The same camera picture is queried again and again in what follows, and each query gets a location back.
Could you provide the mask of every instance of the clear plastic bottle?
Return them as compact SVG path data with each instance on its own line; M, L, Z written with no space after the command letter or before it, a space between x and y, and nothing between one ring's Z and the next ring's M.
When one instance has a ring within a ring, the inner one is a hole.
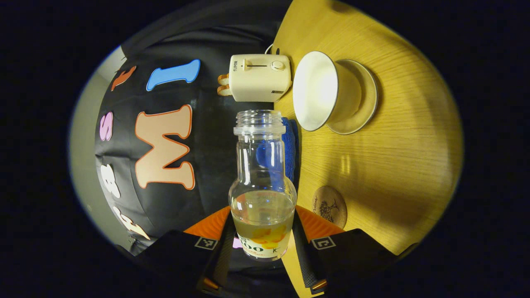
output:
M281 113L249 110L237 114L237 179L228 203L244 252L257 261L283 256L293 227L296 189L285 176Z

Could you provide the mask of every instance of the wooden table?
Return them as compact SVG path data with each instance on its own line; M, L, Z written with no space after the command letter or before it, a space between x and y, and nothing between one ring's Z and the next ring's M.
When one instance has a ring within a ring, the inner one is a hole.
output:
M376 113L360 131L301 130L298 204L311 210L317 188L329 185L346 200L345 230L361 228L396 255L421 241L450 202L463 163L461 122L441 75L397 33L331 0L294 0L271 52L277 48L293 71L315 50L356 60L379 88ZM296 118L292 88L275 109ZM311 296L292 240L282 260L298 294Z

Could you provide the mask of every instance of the coaster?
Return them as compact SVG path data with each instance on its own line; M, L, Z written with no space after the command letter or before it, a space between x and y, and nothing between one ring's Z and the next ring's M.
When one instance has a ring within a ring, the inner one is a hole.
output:
M346 226L348 210L342 195L331 186L323 186L313 196L313 213L324 217L341 229Z
M363 128L375 114L377 108L377 84L371 72L361 63L350 59L336 61L350 71L352 71L361 85L361 102L359 109L350 118L326 124L334 133L349 135Z

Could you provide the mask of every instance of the blue cloth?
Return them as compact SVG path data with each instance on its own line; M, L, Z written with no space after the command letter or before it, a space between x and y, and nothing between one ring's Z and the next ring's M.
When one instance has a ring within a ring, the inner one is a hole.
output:
M296 121L289 120L285 117L281 119L285 125L285 133L281 136L281 140L285 144L285 176L294 183L295 180L295 169L297 167L297 156L298 156L298 127ZM267 141L262 141L262 145L258 147L257 159L261 166L265 166L271 169L271 183L273 189L282 188L283 177L276 177L281 173L281 169L278 165L272 166L271 164L271 146L267 144Z

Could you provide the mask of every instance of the white cup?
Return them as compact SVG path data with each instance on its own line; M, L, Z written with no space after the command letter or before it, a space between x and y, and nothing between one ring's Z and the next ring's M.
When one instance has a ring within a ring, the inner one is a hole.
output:
M354 73L320 51L307 53L296 68L293 105L308 131L345 120L359 109L361 86Z

